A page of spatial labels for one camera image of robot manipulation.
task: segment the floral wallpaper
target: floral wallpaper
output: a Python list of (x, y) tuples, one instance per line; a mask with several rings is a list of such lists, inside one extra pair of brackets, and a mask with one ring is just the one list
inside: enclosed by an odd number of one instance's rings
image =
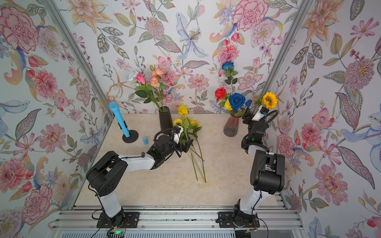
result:
[[(55, 1), (110, 102), (125, 113), (154, 113), (134, 93), (138, 72), (165, 73), (165, 104), (194, 113), (221, 113), (214, 91), (248, 99), (267, 80), (301, 0)], [(221, 66), (239, 72), (227, 85)]]
[(311, 238), (381, 237), (380, 1), (315, 0), (270, 90), (288, 206)]
[(40, 1), (0, 1), (0, 237), (45, 237), (110, 124)]

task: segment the small blue cap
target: small blue cap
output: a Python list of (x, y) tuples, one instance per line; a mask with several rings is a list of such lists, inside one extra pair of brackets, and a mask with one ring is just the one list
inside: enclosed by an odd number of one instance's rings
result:
[(143, 140), (145, 145), (148, 145), (148, 140), (147, 140), (147, 138), (145, 136), (142, 138), (142, 140)]

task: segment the black round base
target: black round base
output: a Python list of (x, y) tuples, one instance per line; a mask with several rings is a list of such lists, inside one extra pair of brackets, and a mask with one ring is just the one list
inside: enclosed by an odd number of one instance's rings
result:
[(129, 130), (129, 132), (130, 132), (129, 137), (126, 137), (124, 134), (122, 136), (123, 141), (126, 143), (132, 143), (132, 142), (136, 141), (139, 137), (139, 134), (137, 131)]

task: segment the blue microphone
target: blue microphone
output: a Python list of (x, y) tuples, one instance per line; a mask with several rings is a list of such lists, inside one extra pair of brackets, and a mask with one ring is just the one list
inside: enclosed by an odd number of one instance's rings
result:
[(132, 143), (136, 141), (139, 137), (139, 134), (137, 131), (127, 129), (126, 122), (123, 120), (123, 117), (120, 114), (119, 105), (116, 102), (110, 102), (109, 106), (118, 121), (120, 129), (123, 131), (123, 141), (126, 143)]

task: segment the black vase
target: black vase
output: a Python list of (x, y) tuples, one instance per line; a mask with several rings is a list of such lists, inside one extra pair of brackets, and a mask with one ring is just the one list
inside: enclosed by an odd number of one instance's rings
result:
[(168, 107), (164, 108), (164, 112), (159, 111), (159, 121), (160, 121), (160, 130), (165, 130), (168, 128), (173, 128), (172, 116)]

